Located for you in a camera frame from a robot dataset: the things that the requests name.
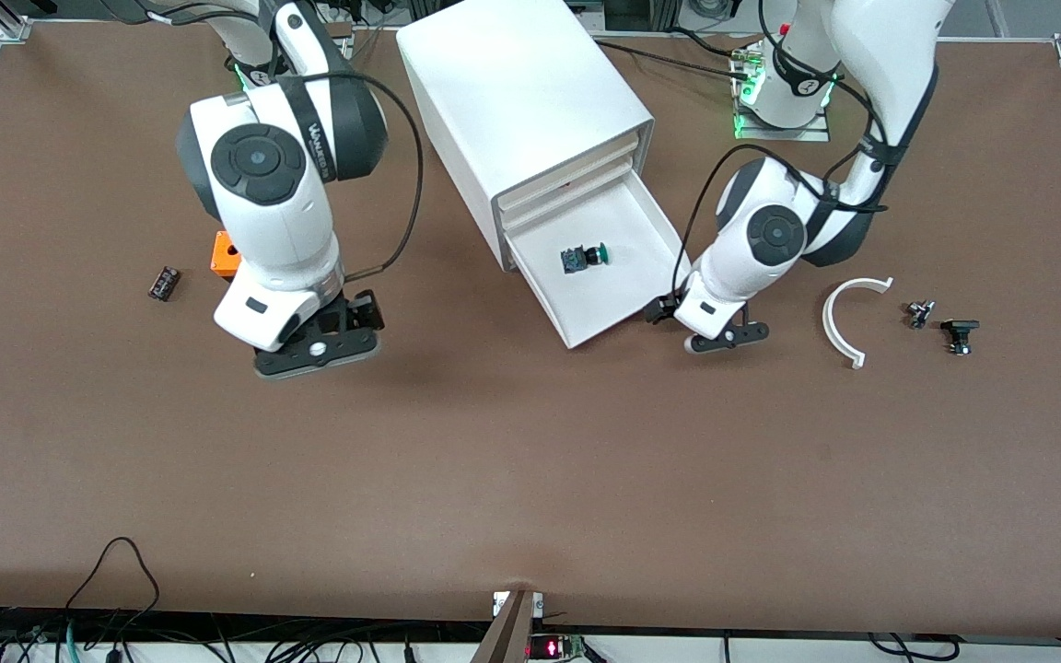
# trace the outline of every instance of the white box top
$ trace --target white box top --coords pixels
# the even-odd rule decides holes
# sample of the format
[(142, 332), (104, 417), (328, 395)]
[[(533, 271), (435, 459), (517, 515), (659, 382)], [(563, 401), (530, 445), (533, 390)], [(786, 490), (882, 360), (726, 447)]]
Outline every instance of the white box top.
[(397, 40), (489, 197), (653, 120), (562, 0), (466, 0)]

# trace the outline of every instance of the orange block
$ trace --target orange block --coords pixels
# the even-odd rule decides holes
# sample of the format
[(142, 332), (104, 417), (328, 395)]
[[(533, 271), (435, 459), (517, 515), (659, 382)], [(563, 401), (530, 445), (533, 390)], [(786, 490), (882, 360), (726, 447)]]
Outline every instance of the orange block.
[(231, 278), (236, 276), (236, 268), (240, 267), (240, 251), (232, 247), (232, 241), (228, 240), (227, 232), (220, 230), (215, 232), (215, 243), (211, 246), (211, 272), (215, 276)]

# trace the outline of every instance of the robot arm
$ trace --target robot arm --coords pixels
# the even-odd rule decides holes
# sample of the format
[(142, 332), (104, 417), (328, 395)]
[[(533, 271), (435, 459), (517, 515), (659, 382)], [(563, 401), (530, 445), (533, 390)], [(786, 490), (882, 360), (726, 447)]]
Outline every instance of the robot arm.
[[(674, 317), (695, 334), (715, 338), (799, 257), (824, 267), (858, 250), (932, 98), (936, 38), (952, 4), (799, 0), (786, 49), (825, 73), (839, 62), (846, 65), (870, 95), (881, 126), (873, 124), (863, 136), (859, 155), (839, 186), (804, 172), (793, 175), (771, 158), (740, 169), (715, 210), (719, 234), (695, 261)], [(755, 112), (784, 126), (808, 122), (825, 93), (820, 76), (782, 62), (766, 40), (758, 87)]]
[(224, 224), (241, 265), (215, 324), (274, 352), (345, 281), (324, 185), (369, 175), (387, 126), (308, 0), (265, 1), (262, 29), (281, 43), (294, 75), (191, 105), (179, 158), (204, 209)]

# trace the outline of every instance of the table surface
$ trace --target table surface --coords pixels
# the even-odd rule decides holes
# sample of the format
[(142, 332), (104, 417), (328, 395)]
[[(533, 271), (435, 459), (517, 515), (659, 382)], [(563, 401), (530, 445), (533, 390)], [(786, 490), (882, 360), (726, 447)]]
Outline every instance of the table surface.
[[(1, 53), (0, 604), (63, 605), (126, 534), (166, 609), (485, 617), (518, 583), (587, 625), (1061, 636), (1047, 43), (939, 48), (890, 210), (854, 260), (754, 298), (762, 345), (695, 357), (677, 325), (634, 319), (566, 351), (433, 156), (408, 251), (369, 283), (383, 352), (284, 382), (212, 324), (218, 224), (174, 155), (190, 102), (232, 91), (224, 55), (205, 27), (160, 24), (39, 24)], [(611, 59), (657, 117), (644, 180), (685, 223), (733, 143), (728, 89)], [(412, 102), (392, 34), (360, 67)], [(848, 151), (863, 117), (836, 97), (836, 140), (776, 147), (813, 172)], [(407, 217), (414, 147), (387, 116), (378, 171), (329, 188), (348, 268)], [(712, 233), (709, 206), (695, 255)], [(164, 264), (185, 278), (159, 303)], [(858, 276), (895, 284), (838, 302), (856, 372), (820, 307)], [(980, 319), (972, 356), (903, 324), (922, 298)], [(117, 549), (81, 598), (146, 592)]]

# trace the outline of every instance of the gray floor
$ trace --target gray floor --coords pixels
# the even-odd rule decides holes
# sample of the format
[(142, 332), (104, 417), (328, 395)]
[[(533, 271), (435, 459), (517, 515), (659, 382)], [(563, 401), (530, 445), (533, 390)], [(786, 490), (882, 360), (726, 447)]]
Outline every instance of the gray floor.
[[(44, 16), (31, 0), (7, 1), (17, 12), (27, 16)], [(123, 17), (140, 17), (140, 11), (136, 10), (131, 0), (55, 0), (59, 7), (55, 17), (107, 18), (109, 12), (101, 4), (104, 1), (107, 1), (114, 13)], [(758, 1), (744, 0), (737, 16), (729, 20), (699, 17), (684, 3), (679, 21), (697, 31), (754, 33), (759, 30)], [(947, 37), (993, 37), (993, 22), (990, 21), (988, 8), (992, 2), (993, 0), (956, 0), (944, 22), (943, 34)], [(172, 2), (161, 0), (161, 3)], [(1061, 31), (1061, 0), (996, 0), (996, 3), (1002, 7), (1002, 27), (1010, 37), (1049, 37)], [(764, 8), (770, 24), (779, 24), (793, 16), (796, 0), (765, 0)]]

